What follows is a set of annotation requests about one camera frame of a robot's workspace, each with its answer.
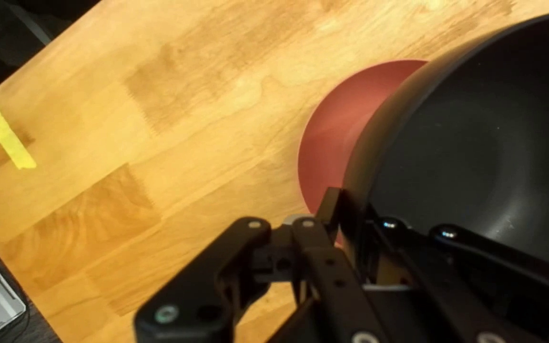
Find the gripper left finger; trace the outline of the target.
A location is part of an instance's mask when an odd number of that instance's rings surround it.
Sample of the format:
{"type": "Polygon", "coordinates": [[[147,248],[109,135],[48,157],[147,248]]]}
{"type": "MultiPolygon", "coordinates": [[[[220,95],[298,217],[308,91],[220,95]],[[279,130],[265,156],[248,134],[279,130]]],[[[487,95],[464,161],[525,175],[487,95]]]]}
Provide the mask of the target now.
{"type": "Polygon", "coordinates": [[[390,343],[334,246],[343,212],[342,189],[329,188],[316,217],[278,228],[258,217],[235,220],[140,307],[137,343],[234,343],[240,319],[277,282],[291,285],[296,309],[268,343],[390,343]]]}

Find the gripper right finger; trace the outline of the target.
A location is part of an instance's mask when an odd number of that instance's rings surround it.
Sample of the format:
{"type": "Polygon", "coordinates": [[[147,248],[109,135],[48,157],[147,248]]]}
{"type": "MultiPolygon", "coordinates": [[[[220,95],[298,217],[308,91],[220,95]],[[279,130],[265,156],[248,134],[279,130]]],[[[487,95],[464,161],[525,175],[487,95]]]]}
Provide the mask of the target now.
{"type": "Polygon", "coordinates": [[[549,343],[549,263],[453,224],[422,235],[371,213],[380,258],[424,302],[429,343],[549,343]]]}

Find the black bowl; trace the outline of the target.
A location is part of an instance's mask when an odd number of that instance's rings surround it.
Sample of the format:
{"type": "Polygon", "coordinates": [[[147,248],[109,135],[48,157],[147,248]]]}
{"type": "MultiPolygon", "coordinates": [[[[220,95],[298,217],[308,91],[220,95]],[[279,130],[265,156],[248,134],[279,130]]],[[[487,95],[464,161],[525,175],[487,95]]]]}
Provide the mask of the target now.
{"type": "Polygon", "coordinates": [[[421,234],[455,224],[549,263],[549,14],[414,72],[363,128],[343,189],[361,280],[371,213],[421,234]]]}

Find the pink bowl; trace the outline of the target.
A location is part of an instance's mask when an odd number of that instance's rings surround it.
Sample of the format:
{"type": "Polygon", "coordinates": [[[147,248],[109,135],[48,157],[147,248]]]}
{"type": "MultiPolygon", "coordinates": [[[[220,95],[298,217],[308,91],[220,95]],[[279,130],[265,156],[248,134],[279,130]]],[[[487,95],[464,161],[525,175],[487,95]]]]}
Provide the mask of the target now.
{"type": "Polygon", "coordinates": [[[349,76],[320,102],[305,128],[298,154],[299,187],[311,213],[316,213],[327,187],[342,184],[352,149],[377,108],[425,64],[423,60],[396,60],[366,68],[349,76]]]}

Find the strip of yellow tape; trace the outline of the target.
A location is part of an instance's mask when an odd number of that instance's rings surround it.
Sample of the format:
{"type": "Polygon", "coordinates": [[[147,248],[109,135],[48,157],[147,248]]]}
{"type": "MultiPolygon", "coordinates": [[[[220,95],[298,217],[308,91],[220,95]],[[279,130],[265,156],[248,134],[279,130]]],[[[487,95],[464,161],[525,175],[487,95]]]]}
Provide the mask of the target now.
{"type": "Polygon", "coordinates": [[[0,112],[0,145],[18,170],[35,169],[37,163],[0,112]]]}

